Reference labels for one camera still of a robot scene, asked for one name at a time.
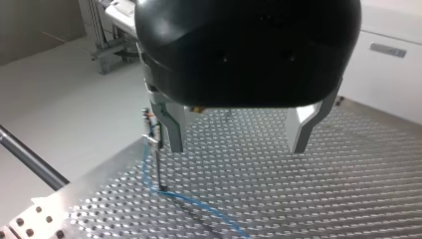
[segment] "white cabinet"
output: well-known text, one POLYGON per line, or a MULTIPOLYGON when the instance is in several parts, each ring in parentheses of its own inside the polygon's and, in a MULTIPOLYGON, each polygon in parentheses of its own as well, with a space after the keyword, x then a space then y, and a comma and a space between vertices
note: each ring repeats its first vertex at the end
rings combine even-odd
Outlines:
POLYGON ((361 0, 362 31, 339 95, 422 124, 422 0, 361 0), (404 58, 372 43, 406 50, 404 58))
POLYGON ((422 46, 361 32, 339 95, 422 124, 422 46), (407 53, 398 58, 374 52, 372 43, 407 53))

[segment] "blue cable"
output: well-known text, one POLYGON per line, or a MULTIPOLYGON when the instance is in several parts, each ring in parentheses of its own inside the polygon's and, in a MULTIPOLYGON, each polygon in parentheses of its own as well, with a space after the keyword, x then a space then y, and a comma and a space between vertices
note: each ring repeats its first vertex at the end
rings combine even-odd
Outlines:
POLYGON ((223 219, 223 221, 225 223, 227 223, 231 227, 233 227, 245 239, 251 239, 251 236, 245 230, 243 230, 242 227, 240 227, 236 222, 231 220, 228 216, 226 216, 224 213, 220 212, 219 210, 209 206, 208 204, 201 202, 199 200, 196 200, 194 198, 184 196, 182 194, 178 194, 178 193, 170 192, 170 191, 159 191, 156 188, 154 188, 152 186, 152 180, 149 176, 149 170, 148 170, 148 166, 147 166, 148 156, 149 156, 149 146, 148 146, 148 141, 145 140, 144 145, 143 145, 143 161, 142 161, 143 177, 142 177, 142 179, 143 179, 143 183, 148 187, 149 191, 156 192, 160 195, 179 198, 179 199, 182 199, 182 200, 184 200, 184 201, 186 201, 190 204, 197 205, 197 206, 211 212, 212 214, 220 217, 221 219, 223 219))

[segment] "metal table surface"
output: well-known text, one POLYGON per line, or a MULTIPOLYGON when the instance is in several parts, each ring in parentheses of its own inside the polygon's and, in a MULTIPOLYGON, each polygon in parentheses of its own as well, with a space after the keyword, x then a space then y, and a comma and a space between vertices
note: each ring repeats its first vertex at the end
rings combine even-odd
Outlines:
MULTIPOLYGON (((206 112, 186 152, 162 151, 169 190, 225 212, 253 238, 422 238, 416 130, 334 108, 306 152, 290 154, 286 112, 206 112)), ((135 142, 43 200, 66 238, 241 238, 207 211, 145 190, 142 148, 135 142)), ((22 233, 34 226, 15 221, 22 233)))

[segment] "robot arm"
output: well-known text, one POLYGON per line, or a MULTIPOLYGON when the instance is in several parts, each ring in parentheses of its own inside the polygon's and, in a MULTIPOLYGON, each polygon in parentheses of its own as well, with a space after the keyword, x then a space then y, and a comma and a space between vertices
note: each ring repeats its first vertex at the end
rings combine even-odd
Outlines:
POLYGON ((290 149, 303 152, 360 28, 358 0, 129 3, 114 0, 106 11, 139 40, 152 110, 173 152, 183 150, 185 106, 289 108, 290 149))

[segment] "hole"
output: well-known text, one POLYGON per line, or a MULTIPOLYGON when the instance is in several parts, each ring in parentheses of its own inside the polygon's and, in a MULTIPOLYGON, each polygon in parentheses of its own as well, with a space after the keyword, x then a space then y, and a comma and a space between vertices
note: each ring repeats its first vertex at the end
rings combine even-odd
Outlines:
POLYGON ((28 229, 26 232, 27 232, 27 235, 28 235, 29 237, 34 236, 34 230, 32 230, 32 229, 28 229))
POLYGON ((59 230, 59 231, 56 232, 56 236, 57 236, 57 238, 64 238, 65 233, 62 230, 59 230))
POLYGON ((18 226, 22 226, 24 224, 24 219, 18 218, 16 219, 16 223, 18 224, 18 226))

